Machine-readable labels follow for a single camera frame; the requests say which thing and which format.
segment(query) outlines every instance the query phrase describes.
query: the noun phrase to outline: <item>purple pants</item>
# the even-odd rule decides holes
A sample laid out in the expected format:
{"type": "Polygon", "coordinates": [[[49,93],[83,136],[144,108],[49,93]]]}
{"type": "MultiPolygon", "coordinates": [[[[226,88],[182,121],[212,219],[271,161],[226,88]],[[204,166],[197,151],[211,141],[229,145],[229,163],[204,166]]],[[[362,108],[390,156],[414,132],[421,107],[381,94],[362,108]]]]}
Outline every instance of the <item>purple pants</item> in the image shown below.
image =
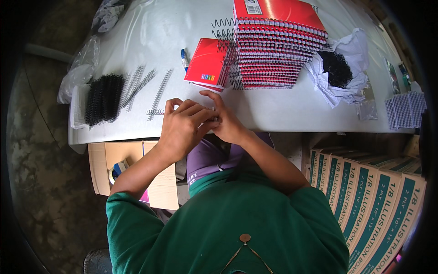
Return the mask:
{"type": "MultiPolygon", "coordinates": [[[[268,132],[256,132],[256,135],[265,143],[274,148],[268,132]]],[[[187,154],[187,183],[189,187],[198,179],[218,171],[236,167],[246,151],[238,145],[231,145],[230,155],[225,153],[211,142],[202,139],[201,142],[187,154]]]]}

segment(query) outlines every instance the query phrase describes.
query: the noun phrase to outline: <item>finger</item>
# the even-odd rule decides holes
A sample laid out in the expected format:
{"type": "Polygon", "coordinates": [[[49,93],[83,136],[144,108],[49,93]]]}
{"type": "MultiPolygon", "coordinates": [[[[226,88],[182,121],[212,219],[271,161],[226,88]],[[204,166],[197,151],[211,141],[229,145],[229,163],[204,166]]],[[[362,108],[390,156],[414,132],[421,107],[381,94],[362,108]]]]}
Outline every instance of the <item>finger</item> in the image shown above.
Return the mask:
{"type": "Polygon", "coordinates": [[[201,110],[205,110],[205,109],[207,109],[205,106],[200,105],[200,104],[196,104],[196,105],[191,106],[190,108],[182,111],[181,114],[184,114],[187,116],[192,116],[193,114],[195,114],[201,110]]]}
{"type": "Polygon", "coordinates": [[[187,99],[187,100],[185,100],[185,101],[180,105],[179,108],[177,108],[177,110],[176,110],[175,112],[176,112],[176,113],[183,112],[184,110],[186,110],[186,109],[188,109],[188,108],[190,108],[191,106],[194,106],[194,105],[196,105],[196,104],[198,104],[198,103],[197,103],[197,102],[194,102],[194,101],[192,101],[192,100],[190,100],[190,99],[187,99]]]}
{"type": "Polygon", "coordinates": [[[180,106],[183,101],[180,98],[173,98],[166,101],[166,107],[164,109],[165,114],[171,114],[175,111],[175,106],[180,106]]]}
{"type": "Polygon", "coordinates": [[[208,119],[218,116],[219,114],[214,110],[203,109],[190,116],[190,118],[194,121],[195,125],[199,126],[200,124],[204,123],[208,119]]]}
{"type": "Polygon", "coordinates": [[[198,133],[196,134],[197,139],[201,140],[210,129],[214,129],[220,125],[219,122],[206,122],[198,128],[198,133]]]}
{"type": "Polygon", "coordinates": [[[201,95],[210,97],[210,99],[212,99],[213,102],[215,102],[216,108],[222,109],[225,107],[222,97],[219,94],[214,93],[211,90],[201,90],[199,93],[201,95]]]}

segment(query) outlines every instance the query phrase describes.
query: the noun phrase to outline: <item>green t-shirt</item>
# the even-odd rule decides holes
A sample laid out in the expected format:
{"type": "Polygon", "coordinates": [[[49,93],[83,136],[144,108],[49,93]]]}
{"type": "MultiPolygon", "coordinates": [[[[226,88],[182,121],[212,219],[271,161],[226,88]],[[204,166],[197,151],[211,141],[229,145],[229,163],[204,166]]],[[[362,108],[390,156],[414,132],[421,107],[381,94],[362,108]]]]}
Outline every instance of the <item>green t-shirt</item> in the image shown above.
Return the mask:
{"type": "MultiPolygon", "coordinates": [[[[126,193],[106,202],[114,273],[220,273],[242,246],[240,235],[274,273],[346,273],[349,252],[325,195],[303,188],[290,197],[262,177],[230,170],[191,186],[192,198],[166,225],[126,193]]],[[[223,273],[269,273],[244,246],[223,273]]]]}

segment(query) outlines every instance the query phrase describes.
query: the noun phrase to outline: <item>white sticker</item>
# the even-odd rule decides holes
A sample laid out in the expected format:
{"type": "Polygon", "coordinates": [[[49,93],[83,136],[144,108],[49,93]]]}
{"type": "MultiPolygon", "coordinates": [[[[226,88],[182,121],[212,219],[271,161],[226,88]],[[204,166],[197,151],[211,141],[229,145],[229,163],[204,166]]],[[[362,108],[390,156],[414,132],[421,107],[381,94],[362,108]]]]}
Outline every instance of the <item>white sticker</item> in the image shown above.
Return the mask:
{"type": "Polygon", "coordinates": [[[247,7],[248,14],[263,14],[258,0],[245,0],[245,6],[247,7]]]}

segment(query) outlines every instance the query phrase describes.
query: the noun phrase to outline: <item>stack of notebooks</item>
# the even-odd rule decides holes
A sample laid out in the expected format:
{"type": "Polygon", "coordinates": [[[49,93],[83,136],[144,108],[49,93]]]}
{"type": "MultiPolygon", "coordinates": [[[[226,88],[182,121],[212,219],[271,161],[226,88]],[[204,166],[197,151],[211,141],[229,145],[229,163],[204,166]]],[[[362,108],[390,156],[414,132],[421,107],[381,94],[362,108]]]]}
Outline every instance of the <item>stack of notebooks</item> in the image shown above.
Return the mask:
{"type": "Polygon", "coordinates": [[[237,62],[244,89],[292,88],[328,37],[314,8],[298,0],[234,0],[237,62]]]}
{"type": "Polygon", "coordinates": [[[426,110],[424,93],[409,92],[385,100],[389,129],[420,128],[426,110]]]}
{"type": "Polygon", "coordinates": [[[306,177],[325,194],[343,232],[348,273],[383,273],[421,211],[426,181],[420,161],[344,147],[312,149],[306,177]]]}

